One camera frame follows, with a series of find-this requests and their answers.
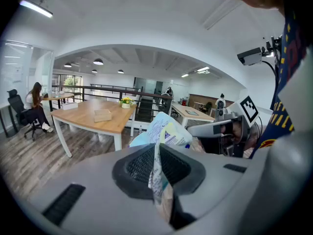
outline office chair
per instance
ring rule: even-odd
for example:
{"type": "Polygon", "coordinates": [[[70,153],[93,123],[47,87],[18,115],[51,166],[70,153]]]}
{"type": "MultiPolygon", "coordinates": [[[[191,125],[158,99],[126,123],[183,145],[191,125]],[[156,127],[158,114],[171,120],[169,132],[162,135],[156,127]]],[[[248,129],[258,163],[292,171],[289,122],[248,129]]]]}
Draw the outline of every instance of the office chair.
{"type": "Polygon", "coordinates": [[[200,107],[199,110],[202,111],[203,113],[207,113],[209,110],[212,108],[212,103],[207,102],[207,104],[204,107],[200,107]]]}
{"type": "Polygon", "coordinates": [[[26,138],[26,134],[32,131],[32,139],[35,141],[34,134],[35,130],[41,129],[41,126],[39,124],[36,124],[36,119],[30,119],[30,117],[27,116],[27,112],[30,109],[25,110],[24,109],[24,104],[21,100],[20,95],[18,95],[17,90],[13,89],[8,91],[9,92],[9,98],[8,102],[11,105],[11,107],[14,109],[14,111],[17,113],[16,118],[18,120],[19,125],[26,126],[28,124],[31,125],[31,128],[28,129],[24,133],[24,138],[26,138]]]}

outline white table leg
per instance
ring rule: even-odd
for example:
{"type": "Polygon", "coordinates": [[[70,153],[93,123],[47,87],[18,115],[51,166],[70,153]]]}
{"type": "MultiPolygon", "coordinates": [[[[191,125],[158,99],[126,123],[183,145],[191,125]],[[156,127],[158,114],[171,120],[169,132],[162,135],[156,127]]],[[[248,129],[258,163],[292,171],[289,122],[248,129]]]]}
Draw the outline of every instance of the white table leg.
{"type": "Polygon", "coordinates": [[[61,128],[60,128],[60,121],[59,120],[54,119],[54,127],[55,127],[55,130],[57,131],[57,134],[59,136],[59,139],[61,141],[63,149],[65,150],[66,154],[71,158],[72,154],[70,153],[70,151],[68,149],[68,146],[67,146],[67,143],[65,142],[65,139],[63,137],[63,134],[62,134],[62,131],[61,131],[61,128]]]}
{"type": "Polygon", "coordinates": [[[170,106],[170,111],[168,112],[168,115],[171,116],[171,114],[172,114],[172,105],[170,106]]]}
{"type": "Polygon", "coordinates": [[[122,134],[114,134],[115,151],[122,149],[122,134]]]}
{"type": "Polygon", "coordinates": [[[132,116],[131,137],[134,136],[135,114],[136,114],[136,108],[134,109],[134,111],[133,111],[133,116],[132,116]]]}
{"type": "Polygon", "coordinates": [[[186,118],[186,117],[184,117],[184,118],[182,119],[181,125],[182,125],[183,128],[186,127],[187,121],[188,121],[188,118],[186,118]]]}

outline window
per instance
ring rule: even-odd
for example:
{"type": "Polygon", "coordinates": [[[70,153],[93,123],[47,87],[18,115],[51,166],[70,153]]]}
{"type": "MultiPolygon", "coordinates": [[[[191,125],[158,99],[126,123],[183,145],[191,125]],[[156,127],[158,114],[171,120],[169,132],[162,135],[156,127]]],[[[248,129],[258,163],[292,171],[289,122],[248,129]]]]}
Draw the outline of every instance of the window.
{"type": "MultiPolygon", "coordinates": [[[[75,85],[81,86],[82,85],[82,77],[76,75],[64,75],[64,74],[53,74],[52,75],[52,85],[75,85]]],[[[63,88],[65,92],[77,92],[81,93],[82,89],[75,89],[75,88],[63,88]]]]}

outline flower pot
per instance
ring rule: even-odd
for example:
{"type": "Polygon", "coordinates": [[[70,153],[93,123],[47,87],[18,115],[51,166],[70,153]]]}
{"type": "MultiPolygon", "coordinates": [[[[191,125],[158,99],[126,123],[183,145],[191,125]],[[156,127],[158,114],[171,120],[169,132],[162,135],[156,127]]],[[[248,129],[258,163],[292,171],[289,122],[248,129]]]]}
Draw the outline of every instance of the flower pot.
{"type": "Polygon", "coordinates": [[[122,104],[122,108],[124,108],[124,109],[128,109],[128,108],[130,108],[130,107],[131,107],[130,104],[122,104]]]}

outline woman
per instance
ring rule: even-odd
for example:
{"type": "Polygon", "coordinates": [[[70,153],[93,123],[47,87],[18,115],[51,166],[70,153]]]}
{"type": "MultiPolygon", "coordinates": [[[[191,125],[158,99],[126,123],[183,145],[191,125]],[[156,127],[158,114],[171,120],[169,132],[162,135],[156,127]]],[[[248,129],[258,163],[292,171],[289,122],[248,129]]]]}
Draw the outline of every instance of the woman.
{"type": "Polygon", "coordinates": [[[24,108],[31,109],[27,112],[27,116],[31,120],[37,119],[43,130],[52,132],[53,129],[50,127],[50,124],[45,117],[43,105],[40,103],[43,99],[40,96],[40,91],[41,84],[36,82],[33,89],[26,96],[24,108]]]}

